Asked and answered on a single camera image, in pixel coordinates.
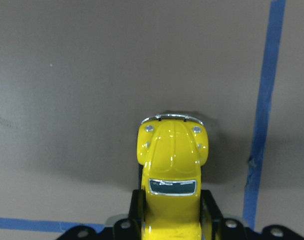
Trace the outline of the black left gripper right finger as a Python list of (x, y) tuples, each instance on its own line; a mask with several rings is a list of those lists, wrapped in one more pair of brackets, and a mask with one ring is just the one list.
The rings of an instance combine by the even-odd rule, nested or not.
[(201, 190), (200, 223), (203, 240), (246, 240), (243, 224), (224, 217), (209, 190)]

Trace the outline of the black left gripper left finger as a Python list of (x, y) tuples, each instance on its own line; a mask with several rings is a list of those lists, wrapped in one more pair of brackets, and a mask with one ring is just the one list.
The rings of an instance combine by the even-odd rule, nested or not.
[(143, 189), (132, 192), (130, 208), (127, 217), (118, 220), (113, 228), (114, 240), (143, 240), (146, 210), (146, 194)]

